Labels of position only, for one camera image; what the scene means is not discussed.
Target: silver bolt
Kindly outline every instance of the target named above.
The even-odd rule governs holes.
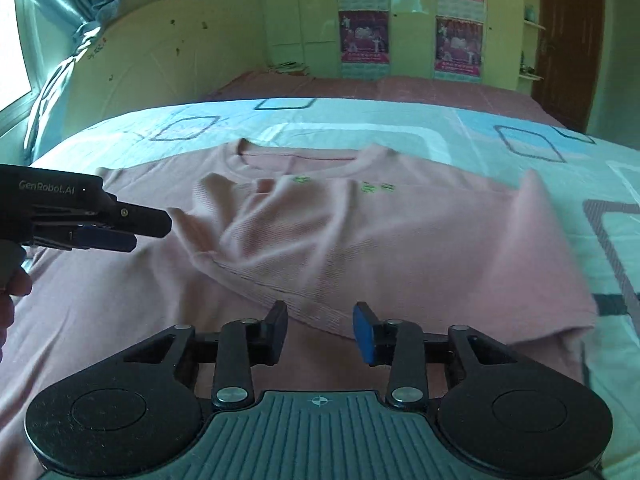
[[[220,402],[240,402],[241,400],[245,400],[248,395],[244,388],[230,386],[218,390],[216,397]]]
[[[422,392],[418,388],[411,386],[403,386],[402,388],[396,388],[391,393],[392,397],[398,402],[416,402],[422,398]]]

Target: brown door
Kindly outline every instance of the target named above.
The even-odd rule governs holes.
[[[604,0],[541,0],[538,74],[532,97],[576,132],[584,132],[600,66]]]

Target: pink sweater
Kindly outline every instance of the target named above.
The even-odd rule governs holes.
[[[254,368],[257,392],[384,390],[353,340],[356,301],[426,332],[471,325],[580,380],[596,308],[532,171],[514,190],[381,146],[233,142],[104,177],[120,200],[169,208],[174,230],[131,254],[39,253],[0,364],[2,480],[40,472],[22,420],[41,389],[169,325],[219,330],[276,299],[289,333],[280,363]]]

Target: shelf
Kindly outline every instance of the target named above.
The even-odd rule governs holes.
[[[546,28],[545,28],[545,27],[543,27],[542,25],[539,25],[539,24],[537,24],[537,23],[530,22],[529,20],[524,20],[524,24],[525,24],[525,25],[529,25],[530,27],[539,28],[540,30],[546,30]]]
[[[529,81],[542,81],[544,79],[543,77],[535,74],[518,74],[518,77]]]

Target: blue curtain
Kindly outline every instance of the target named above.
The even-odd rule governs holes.
[[[44,84],[31,110],[24,139],[25,163],[62,140],[60,129],[68,100],[68,81],[78,54],[91,45],[118,12],[120,0],[33,0],[43,15],[72,38],[73,49]]]

